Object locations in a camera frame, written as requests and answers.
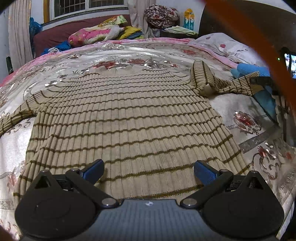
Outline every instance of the screen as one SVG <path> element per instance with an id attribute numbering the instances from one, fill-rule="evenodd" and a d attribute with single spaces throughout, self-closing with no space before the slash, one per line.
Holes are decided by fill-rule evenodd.
<path id="1" fill-rule="evenodd" d="M 292 57 L 291 72 L 293 73 L 293 79 L 296 79 L 296 56 L 291 55 L 291 57 Z M 285 53 L 285 60 L 286 60 L 286 65 L 287 65 L 287 69 L 288 69 L 290 58 L 289 58 L 289 55 L 286 53 Z"/>

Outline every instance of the sweater sleeve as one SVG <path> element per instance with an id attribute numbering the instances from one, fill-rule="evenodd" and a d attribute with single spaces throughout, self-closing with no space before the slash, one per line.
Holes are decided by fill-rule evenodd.
<path id="1" fill-rule="evenodd" d="M 252 96 L 262 90 L 260 85 L 251 85 L 249 79 L 259 76 L 259 72 L 254 72 L 235 80 L 221 80 L 216 78 L 210 68 L 201 60 L 195 60 L 190 70 L 191 85 L 193 85 L 201 95 L 206 85 L 219 94 L 236 93 Z"/>
<path id="2" fill-rule="evenodd" d="M 20 121 L 37 114 L 39 102 L 36 94 L 33 94 L 21 104 L 12 114 L 0 119 L 0 137 Z"/>

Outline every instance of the bedspread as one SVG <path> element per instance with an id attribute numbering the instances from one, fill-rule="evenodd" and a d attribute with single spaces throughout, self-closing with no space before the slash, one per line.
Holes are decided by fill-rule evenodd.
<path id="1" fill-rule="evenodd" d="M 0 118 L 15 111 L 33 93 L 47 90 L 65 79 L 80 77 L 101 66 L 107 69 L 143 66 L 172 69 L 190 75 L 194 60 L 203 60 L 216 77 L 233 79 L 230 67 L 226 65 L 231 63 L 225 59 L 218 60 L 206 49 L 189 46 L 189 41 L 164 38 L 107 41 L 41 56 L 21 67 L 6 85 L 0 87 Z M 231 93 L 213 94 L 208 100 L 222 116 L 223 123 L 242 150 L 248 165 L 240 174 L 249 169 L 258 170 L 283 206 L 286 217 L 296 193 L 295 150 L 285 145 L 281 130 L 252 97 Z M 34 120 L 23 120 L 0 138 L 0 225 L 16 239 L 20 233 L 14 220 L 12 193 L 25 166 Z M 193 190 L 185 190 L 183 195 L 187 196 L 191 192 Z M 163 194 L 164 198 L 170 196 L 170 193 Z"/>

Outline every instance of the blue gripper pad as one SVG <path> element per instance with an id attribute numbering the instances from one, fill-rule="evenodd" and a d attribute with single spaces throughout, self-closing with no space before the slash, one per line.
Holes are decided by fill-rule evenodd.
<path id="1" fill-rule="evenodd" d="M 194 175 L 206 186 L 218 177 L 219 172 L 204 162 L 196 161 Z"/>
<path id="2" fill-rule="evenodd" d="M 104 174 L 105 165 L 103 160 L 98 159 L 92 163 L 91 166 L 84 168 L 82 171 L 82 178 L 95 184 Z"/>

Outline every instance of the sweater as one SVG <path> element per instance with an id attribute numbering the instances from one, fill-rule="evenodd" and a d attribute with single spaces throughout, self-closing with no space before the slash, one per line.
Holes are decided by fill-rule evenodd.
<path id="1" fill-rule="evenodd" d="M 200 92 L 209 84 L 218 93 L 252 95 L 248 78 L 220 80 L 203 61 L 194 62 L 191 76 L 172 69 L 100 67 L 34 93 L 0 122 L 1 136 L 36 116 L 16 203 L 41 170 L 64 174 L 98 158 L 105 173 L 96 186 L 117 199 L 180 201 L 201 187 L 192 169 L 196 160 L 246 173 L 250 165 Z"/>

